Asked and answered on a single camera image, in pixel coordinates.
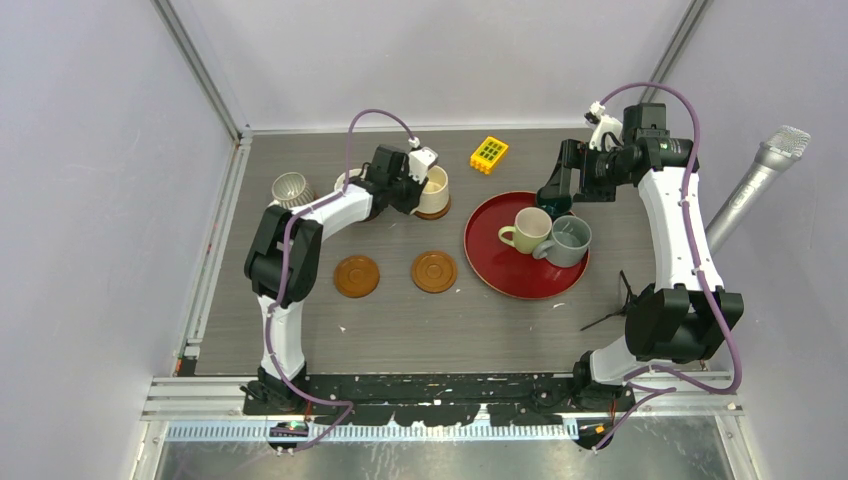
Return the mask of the white bowl cup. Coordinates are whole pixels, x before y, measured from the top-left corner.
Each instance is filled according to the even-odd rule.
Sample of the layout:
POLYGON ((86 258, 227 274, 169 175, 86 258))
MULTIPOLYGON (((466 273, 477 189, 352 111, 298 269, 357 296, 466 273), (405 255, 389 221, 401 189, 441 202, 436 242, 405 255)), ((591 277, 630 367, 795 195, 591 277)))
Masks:
POLYGON ((355 179, 361 176, 361 174, 361 168, 354 168, 349 170, 347 173, 340 174, 334 183, 334 190, 344 192, 347 185, 352 184, 355 179))

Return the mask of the cream mug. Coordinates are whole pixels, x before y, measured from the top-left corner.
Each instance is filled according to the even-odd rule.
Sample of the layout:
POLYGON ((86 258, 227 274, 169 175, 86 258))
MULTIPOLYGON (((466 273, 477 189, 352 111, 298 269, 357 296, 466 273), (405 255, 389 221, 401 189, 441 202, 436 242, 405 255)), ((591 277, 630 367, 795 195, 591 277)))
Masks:
POLYGON ((450 198, 448 175, 439 166, 432 167, 427 174, 427 182, 419 198, 416 211, 434 213, 441 210, 450 198))

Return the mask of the dark green cup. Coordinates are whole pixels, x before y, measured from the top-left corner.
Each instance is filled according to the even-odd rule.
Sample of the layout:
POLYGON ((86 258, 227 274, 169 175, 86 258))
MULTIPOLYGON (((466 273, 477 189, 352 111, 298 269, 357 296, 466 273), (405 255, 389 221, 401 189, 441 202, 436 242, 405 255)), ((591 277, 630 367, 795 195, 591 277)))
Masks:
POLYGON ((535 206, 547 213, 552 220, 570 215, 573 198, 570 193, 561 193, 556 189, 541 188, 535 195, 535 206))

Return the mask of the pale green cup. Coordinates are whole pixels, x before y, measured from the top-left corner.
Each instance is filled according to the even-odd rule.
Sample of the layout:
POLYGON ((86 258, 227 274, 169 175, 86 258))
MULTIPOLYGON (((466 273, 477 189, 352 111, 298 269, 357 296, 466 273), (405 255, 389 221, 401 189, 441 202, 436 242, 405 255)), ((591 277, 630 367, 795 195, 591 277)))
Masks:
POLYGON ((514 217, 512 225, 501 227, 498 239, 521 254, 531 254, 547 239, 551 232, 552 220, 542 209, 526 207, 514 217))

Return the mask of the yellow toy brick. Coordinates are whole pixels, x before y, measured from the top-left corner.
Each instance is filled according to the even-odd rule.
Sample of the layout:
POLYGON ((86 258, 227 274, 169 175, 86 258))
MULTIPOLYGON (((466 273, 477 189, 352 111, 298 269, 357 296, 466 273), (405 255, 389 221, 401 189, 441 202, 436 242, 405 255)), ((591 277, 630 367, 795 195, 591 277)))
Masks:
POLYGON ((506 156, 509 145, 505 142, 488 136, 471 154, 469 165, 484 175, 490 175, 499 162, 506 156))

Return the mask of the grey ribbed cup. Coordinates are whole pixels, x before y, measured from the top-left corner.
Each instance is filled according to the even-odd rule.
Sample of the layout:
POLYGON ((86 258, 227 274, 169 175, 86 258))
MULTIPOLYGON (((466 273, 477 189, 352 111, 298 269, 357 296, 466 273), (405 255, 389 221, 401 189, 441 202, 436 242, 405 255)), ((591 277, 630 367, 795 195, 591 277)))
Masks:
POLYGON ((287 172, 277 177, 271 185, 273 201, 287 209, 304 206, 316 199, 316 194, 305 176, 287 172))

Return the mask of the dark ringed wooden coaster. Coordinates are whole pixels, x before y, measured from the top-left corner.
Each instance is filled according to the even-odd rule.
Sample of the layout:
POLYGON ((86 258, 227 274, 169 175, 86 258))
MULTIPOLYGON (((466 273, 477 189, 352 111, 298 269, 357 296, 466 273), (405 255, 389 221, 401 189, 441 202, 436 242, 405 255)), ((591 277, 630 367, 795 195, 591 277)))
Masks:
POLYGON ((411 265, 411 278, 420 290, 436 294, 448 290, 456 281, 456 261, 443 251, 419 254, 411 265))

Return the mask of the red round tray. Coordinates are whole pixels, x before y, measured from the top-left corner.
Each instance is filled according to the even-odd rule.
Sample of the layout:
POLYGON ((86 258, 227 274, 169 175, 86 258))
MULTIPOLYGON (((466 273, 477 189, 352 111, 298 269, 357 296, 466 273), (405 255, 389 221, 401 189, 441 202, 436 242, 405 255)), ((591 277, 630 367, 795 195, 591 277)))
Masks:
POLYGON ((492 289, 523 300, 564 293, 581 279, 590 259, 585 253, 577 265, 560 268, 521 254, 497 237, 500 228, 514 223, 521 209, 534 205, 535 194, 530 191, 495 195, 473 211, 464 229, 464 251, 475 274, 492 289))

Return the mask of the silver microphone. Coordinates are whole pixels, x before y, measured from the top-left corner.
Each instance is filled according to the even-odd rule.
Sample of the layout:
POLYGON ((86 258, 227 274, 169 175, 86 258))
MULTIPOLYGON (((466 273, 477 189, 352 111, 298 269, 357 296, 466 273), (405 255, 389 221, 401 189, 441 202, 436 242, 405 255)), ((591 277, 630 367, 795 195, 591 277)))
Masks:
POLYGON ((747 172, 706 227, 711 254, 719 251, 774 182, 801 159, 810 140, 809 133, 783 125, 760 143, 747 172))

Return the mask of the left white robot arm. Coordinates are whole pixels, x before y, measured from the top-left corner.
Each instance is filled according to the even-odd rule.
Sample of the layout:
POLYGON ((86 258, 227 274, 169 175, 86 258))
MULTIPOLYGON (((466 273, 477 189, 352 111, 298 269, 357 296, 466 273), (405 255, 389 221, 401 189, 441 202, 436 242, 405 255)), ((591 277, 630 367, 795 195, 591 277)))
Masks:
POLYGON ((437 158, 428 147, 406 152, 379 145, 361 173, 346 175, 341 188, 301 207, 272 204, 263 212, 244 273, 263 314, 258 381, 280 412, 298 412, 307 398, 305 385, 295 378, 305 367, 302 312, 317 280, 323 242, 387 207, 414 213, 437 158))

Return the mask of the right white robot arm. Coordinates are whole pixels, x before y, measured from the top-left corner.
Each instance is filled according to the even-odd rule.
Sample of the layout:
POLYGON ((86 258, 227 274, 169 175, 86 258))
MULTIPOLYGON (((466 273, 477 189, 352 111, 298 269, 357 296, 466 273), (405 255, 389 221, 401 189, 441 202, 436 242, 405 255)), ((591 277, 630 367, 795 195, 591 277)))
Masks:
POLYGON ((725 289, 710 258, 696 144, 671 137, 664 105, 632 105, 618 120, 595 102, 586 119, 594 128, 590 140, 562 142, 536 205, 552 219, 572 219, 574 203, 612 202, 618 187, 634 186, 647 212, 656 271, 627 308, 623 336, 586 352, 574 366, 572 400, 591 411, 642 373, 710 359, 741 318, 744 302, 725 289))

